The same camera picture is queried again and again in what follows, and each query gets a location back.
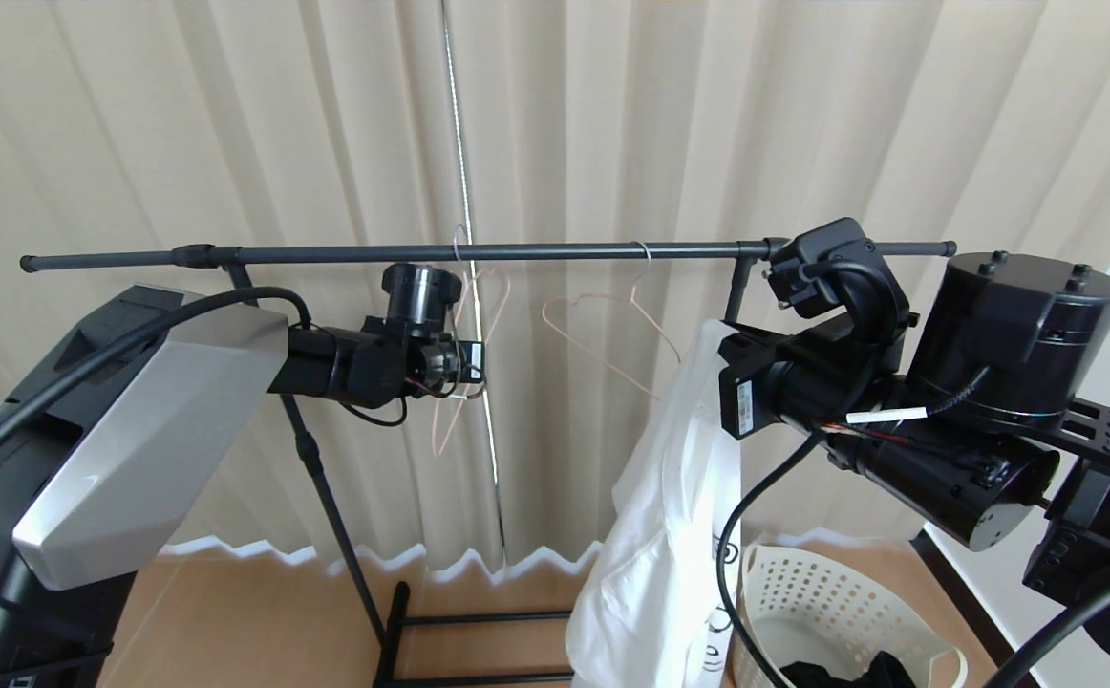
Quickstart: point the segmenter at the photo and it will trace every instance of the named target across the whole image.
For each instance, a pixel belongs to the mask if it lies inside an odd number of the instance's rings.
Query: horizontal metal rod
[[[551,618],[568,618],[572,613],[503,613],[451,616],[410,616],[398,619],[402,626],[442,626],[451,623],[507,623],[543,621]]]
[[[448,678],[395,678],[393,680],[381,680],[374,685],[374,688],[445,688],[447,685],[554,684],[556,680],[572,680],[572,671],[546,671],[545,674],[536,671],[536,674],[457,676]]]
[[[130,265],[180,265],[218,269],[224,265],[266,263],[393,263],[462,261],[594,261],[594,260],[686,260],[755,259],[765,261],[785,239],[759,241],[638,241],[615,244],[451,244],[420,246],[294,246],[238,247],[192,244],[172,251],[137,253],[87,253],[71,256],[22,256],[24,272],[79,269],[109,269]],[[952,256],[952,241],[939,243],[878,244],[888,256]]]

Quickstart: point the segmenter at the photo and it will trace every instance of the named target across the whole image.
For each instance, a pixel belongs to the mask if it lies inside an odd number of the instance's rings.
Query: white cloth
[[[619,519],[565,636],[573,687],[720,685],[733,629],[717,613],[716,543],[741,493],[741,453],[720,427],[716,350],[734,333],[720,321],[699,327],[613,488]],[[738,542],[735,530],[731,587]]]

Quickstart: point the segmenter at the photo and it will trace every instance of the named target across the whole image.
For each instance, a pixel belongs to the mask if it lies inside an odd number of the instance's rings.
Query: white cable label
[[[911,409],[879,409],[879,411],[858,411],[855,414],[848,414],[847,421],[849,425],[865,425],[865,423],[891,423],[899,422],[899,419],[919,419],[922,417],[929,417],[929,409],[925,406],[916,406]]]
[[[737,386],[737,434],[748,435],[755,429],[755,402],[750,394],[750,380]]]

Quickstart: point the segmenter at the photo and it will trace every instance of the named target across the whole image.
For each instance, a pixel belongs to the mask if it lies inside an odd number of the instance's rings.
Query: laundry basket
[[[936,636],[895,593],[841,563],[803,549],[747,547],[739,616],[777,669],[803,661],[825,667],[835,678],[854,680],[886,650],[904,665],[917,688],[929,688],[934,660],[952,651],[960,667],[953,688],[967,679],[962,652]],[[738,688],[771,685],[737,637],[734,679]]]

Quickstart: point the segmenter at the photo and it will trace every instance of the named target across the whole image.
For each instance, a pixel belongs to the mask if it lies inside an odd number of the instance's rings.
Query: curtain fold
[[[0,397],[132,282],[229,286],[171,266],[26,275],[21,253],[448,244],[466,215],[476,243],[760,239],[852,215],[879,241],[1106,266],[1110,3],[0,3]],[[944,262],[890,262],[926,313]],[[250,273],[357,327],[385,307],[383,266]],[[482,404],[434,457],[432,401],[398,429],[302,401],[353,538],[381,556],[423,543],[436,566],[475,548],[497,567],[538,546],[576,559],[602,539],[655,401],[561,338],[543,304],[635,285],[686,347],[724,313],[733,265],[497,266],[512,287],[490,342],[494,462]],[[488,321],[502,284],[481,291]],[[549,314],[658,395],[673,377],[673,350],[628,305]],[[741,320],[807,325],[757,274]],[[797,441],[773,428],[744,444],[747,483]],[[821,457],[787,480],[751,523],[918,527]],[[274,399],[174,540],[211,534],[336,556]]]

